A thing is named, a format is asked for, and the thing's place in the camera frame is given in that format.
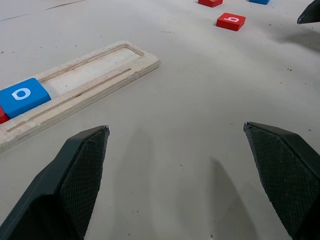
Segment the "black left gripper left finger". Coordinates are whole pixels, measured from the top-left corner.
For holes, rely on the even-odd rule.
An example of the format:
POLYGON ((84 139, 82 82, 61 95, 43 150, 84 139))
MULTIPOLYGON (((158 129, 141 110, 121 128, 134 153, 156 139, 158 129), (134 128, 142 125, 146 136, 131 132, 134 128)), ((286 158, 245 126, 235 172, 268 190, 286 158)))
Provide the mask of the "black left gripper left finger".
POLYGON ((110 130, 68 138, 0 226, 2 240, 82 240, 95 207, 110 130))

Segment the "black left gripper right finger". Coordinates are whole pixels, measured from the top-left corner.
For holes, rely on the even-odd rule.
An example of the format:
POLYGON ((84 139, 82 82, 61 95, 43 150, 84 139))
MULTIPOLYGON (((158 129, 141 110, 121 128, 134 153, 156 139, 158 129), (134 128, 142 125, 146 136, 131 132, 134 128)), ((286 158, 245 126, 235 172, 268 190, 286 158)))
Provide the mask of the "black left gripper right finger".
POLYGON ((294 240, 320 238, 320 155, 298 134, 246 122, 260 182, 294 240))

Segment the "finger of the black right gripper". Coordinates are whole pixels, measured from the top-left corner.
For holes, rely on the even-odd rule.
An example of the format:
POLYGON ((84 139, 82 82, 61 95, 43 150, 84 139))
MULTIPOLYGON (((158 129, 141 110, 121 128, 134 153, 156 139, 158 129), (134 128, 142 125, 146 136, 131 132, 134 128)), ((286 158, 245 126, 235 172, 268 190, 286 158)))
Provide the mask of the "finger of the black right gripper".
POLYGON ((320 22, 320 0, 314 0, 309 4, 297 19, 297 24, 309 24, 320 22))

